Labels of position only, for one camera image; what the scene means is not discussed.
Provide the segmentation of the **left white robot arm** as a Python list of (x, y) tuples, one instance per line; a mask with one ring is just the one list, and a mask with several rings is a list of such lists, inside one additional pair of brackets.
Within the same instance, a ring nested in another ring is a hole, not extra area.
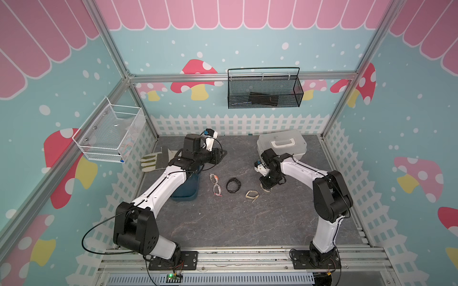
[(206, 164), (217, 165), (225, 156), (214, 147), (218, 132), (205, 129), (202, 134), (186, 135), (183, 148), (170, 159), (163, 174), (142, 195), (116, 209), (113, 242), (142, 256), (160, 258), (173, 268), (181, 264), (179, 244), (159, 234), (156, 217), (171, 195)]

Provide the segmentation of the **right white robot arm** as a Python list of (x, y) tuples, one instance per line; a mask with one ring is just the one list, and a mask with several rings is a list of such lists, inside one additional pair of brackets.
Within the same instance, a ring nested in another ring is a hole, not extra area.
[(278, 155), (273, 149), (264, 151), (254, 168), (261, 174), (261, 187), (265, 190), (285, 183), (287, 176), (312, 189), (319, 220), (310, 255), (316, 263), (331, 258), (337, 252), (338, 229), (344, 219), (351, 217), (353, 206), (343, 175), (337, 170), (327, 172), (313, 168), (291, 154)]

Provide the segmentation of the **black watch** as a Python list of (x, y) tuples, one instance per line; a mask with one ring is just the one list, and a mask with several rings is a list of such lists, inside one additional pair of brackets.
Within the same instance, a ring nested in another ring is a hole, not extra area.
[(230, 194), (237, 193), (241, 189), (242, 183), (235, 177), (230, 178), (226, 183), (226, 190)]

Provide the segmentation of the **translucent white storage box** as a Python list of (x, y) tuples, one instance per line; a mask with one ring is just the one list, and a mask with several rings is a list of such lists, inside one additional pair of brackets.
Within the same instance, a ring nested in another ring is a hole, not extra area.
[(262, 134), (257, 140), (259, 156), (268, 149), (273, 149), (277, 155), (285, 153), (293, 155), (300, 160), (307, 152), (307, 143), (301, 133), (297, 130), (288, 130)]

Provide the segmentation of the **teal plastic tray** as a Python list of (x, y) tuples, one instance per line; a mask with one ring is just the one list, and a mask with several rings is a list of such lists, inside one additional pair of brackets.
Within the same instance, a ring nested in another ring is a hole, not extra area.
[(196, 199), (199, 192), (200, 175), (194, 174), (190, 176), (185, 183), (180, 185), (170, 199), (174, 201), (192, 201)]

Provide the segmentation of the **beige work glove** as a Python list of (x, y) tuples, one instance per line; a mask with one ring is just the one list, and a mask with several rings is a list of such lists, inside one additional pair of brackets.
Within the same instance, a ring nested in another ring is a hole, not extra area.
[(165, 169), (176, 154), (177, 150), (170, 150), (168, 147), (163, 146), (159, 152), (150, 153), (142, 157), (140, 169), (144, 173)]

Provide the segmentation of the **black item in basket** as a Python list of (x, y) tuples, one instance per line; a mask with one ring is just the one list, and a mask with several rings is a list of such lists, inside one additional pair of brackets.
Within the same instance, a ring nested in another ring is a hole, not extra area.
[(249, 102), (263, 106), (278, 106), (279, 96), (251, 92), (249, 94)]

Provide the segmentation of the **green circuit board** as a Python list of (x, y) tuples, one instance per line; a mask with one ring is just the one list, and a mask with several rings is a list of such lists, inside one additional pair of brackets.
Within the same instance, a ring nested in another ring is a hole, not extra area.
[(166, 283), (182, 283), (183, 275), (180, 274), (168, 274), (166, 278)]

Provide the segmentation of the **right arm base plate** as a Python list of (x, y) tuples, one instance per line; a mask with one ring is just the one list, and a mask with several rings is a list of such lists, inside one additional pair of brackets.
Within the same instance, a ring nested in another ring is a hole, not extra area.
[(328, 269), (333, 272), (337, 269), (341, 269), (341, 259), (336, 248), (327, 253), (320, 253), (316, 249), (291, 249), (289, 251), (289, 256), (296, 270)]

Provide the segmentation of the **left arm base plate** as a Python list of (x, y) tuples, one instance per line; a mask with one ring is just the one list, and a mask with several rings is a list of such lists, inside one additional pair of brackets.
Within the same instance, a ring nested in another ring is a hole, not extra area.
[(179, 251), (171, 259), (154, 257), (149, 260), (150, 271), (195, 271), (198, 262), (198, 251)]

